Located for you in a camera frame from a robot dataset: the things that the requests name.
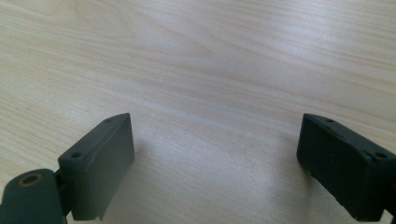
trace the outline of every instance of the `wood grain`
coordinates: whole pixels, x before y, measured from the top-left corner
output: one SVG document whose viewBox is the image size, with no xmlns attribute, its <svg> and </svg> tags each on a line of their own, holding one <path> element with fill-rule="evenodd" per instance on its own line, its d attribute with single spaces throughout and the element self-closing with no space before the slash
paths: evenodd
<svg viewBox="0 0 396 224">
<path fill-rule="evenodd" d="M 0 193 L 130 112 L 104 224 L 356 223 L 299 166 L 301 119 L 396 153 L 395 59 L 394 1 L 2 1 Z"/>
</svg>

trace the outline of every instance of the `wooden table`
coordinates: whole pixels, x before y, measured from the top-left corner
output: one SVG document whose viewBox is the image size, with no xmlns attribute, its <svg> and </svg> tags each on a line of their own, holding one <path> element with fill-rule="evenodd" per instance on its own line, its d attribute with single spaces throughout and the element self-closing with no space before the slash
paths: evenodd
<svg viewBox="0 0 396 224">
<path fill-rule="evenodd" d="M 302 116 L 396 153 L 395 75 L 393 1 L 2 1 L 0 193 L 129 112 L 104 224 L 356 223 L 297 162 Z"/>
</svg>

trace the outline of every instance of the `mounting hole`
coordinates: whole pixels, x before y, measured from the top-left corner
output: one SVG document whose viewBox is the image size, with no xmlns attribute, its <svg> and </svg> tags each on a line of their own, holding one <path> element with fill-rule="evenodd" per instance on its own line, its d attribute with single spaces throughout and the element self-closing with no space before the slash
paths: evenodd
<svg viewBox="0 0 396 224">
<path fill-rule="evenodd" d="M 43 178 L 42 174 L 27 175 L 20 179 L 20 181 L 18 182 L 18 185 L 23 188 L 30 187 L 30 186 L 38 183 L 42 178 Z"/>
<path fill-rule="evenodd" d="M 75 152 L 75 153 L 72 154 L 72 158 L 73 159 L 77 159 L 77 158 L 80 158 L 80 157 L 81 157 L 81 154 L 78 153 L 78 152 Z"/>
<path fill-rule="evenodd" d="M 380 153 L 380 152 L 376 152 L 375 155 L 376 155 L 378 158 L 381 158 L 381 159 L 386 159 L 386 158 L 387 158 L 387 155 L 385 155 L 385 154 L 383 154 L 383 153 Z"/>
</svg>

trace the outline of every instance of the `light wood grain surface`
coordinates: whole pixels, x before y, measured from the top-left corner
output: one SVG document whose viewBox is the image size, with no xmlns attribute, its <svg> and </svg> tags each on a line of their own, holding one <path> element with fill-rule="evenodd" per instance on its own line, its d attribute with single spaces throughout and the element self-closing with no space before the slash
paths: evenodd
<svg viewBox="0 0 396 224">
<path fill-rule="evenodd" d="M 129 112 L 104 224 L 356 223 L 298 164 L 302 116 L 396 153 L 395 75 L 389 0 L 4 0 L 0 193 Z"/>
</svg>

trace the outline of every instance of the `dark green plastic part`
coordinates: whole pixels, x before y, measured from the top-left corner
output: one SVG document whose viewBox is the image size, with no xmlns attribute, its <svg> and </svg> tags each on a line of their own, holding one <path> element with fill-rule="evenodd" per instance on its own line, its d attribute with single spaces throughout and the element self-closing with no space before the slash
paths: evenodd
<svg viewBox="0 0 396 224">
<path fill-rule="evenodd" d="M 60 169 L 34 170 L 11 180 L 0 206 L 1 224 L 64 224 L 103 218 L 129 165 L 134 141 L 129 114 L 109 118 L 60 158 Z"/>
<path fill-rule="evenodd" d="M 338 122 L 305 114 L 297 150 L 300 164 L 358 221 L 393 215 L 396 156 Z"/>
</svg>

